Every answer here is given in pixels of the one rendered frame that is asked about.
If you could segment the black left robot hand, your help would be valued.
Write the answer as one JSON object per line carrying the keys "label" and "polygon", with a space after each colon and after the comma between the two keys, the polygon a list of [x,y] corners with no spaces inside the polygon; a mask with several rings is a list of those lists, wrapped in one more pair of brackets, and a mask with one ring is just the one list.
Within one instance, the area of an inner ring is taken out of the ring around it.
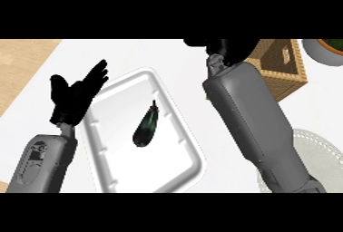
{"label": "black left robot hand", "polygon": [[94,102],[94,97],[100,93],[108,81],[108,62],[102,60],[92,68],[82,81],[68,85],[66,78],[54,74],[51,77],[51,99],[55,108],[51,116],[51,123],[58,125],[66,123],[77,126]]}

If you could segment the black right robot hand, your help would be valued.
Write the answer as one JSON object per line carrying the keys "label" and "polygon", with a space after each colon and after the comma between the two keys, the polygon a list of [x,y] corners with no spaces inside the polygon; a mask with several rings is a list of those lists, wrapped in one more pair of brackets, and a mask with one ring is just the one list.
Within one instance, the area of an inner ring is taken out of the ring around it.
{"label": "black right robot hand", "polygon": [[219,54],[224,57],[222,62],[225,66],[233,66],[249,58],[259,42],[261,40],[256,38],[184,40],[184,43],[191,47],[206,47],[207,55]]}

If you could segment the wicker basket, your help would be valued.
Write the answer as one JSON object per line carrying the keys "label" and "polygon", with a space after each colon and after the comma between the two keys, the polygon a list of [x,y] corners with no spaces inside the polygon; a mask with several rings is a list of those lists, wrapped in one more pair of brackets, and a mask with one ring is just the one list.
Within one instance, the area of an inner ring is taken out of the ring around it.
{"label": "wicker basket", "polygon": [[[280,102],[308,83],[306,70],[295,39],[259,39],[249,58],[250,63],[265,78],[272,95]],[[215,76],[233,66],[224,65],[224,57],[213,54],[207,58],[209,76]]]}

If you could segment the white plastic tray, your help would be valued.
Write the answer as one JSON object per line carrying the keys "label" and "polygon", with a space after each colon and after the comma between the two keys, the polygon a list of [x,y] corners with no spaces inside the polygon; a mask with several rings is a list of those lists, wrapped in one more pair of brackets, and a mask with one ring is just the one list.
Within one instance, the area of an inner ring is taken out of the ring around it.
{"label": "white plastic tray", "polygon": [[83,136],[104,192],[182,192],[202,179],[204,155],[151,68],[104,85]]}

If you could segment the grey bowl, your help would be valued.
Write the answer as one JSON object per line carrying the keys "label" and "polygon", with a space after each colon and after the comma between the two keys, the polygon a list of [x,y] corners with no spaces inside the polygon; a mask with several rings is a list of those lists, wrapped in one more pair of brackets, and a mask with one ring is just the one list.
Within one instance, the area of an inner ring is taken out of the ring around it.
{"label": "grey bowl", "polygon": [[343,65],[343,51],[333,48],[323,39],[304,39],[304,48],[309,57],[329,66]]}

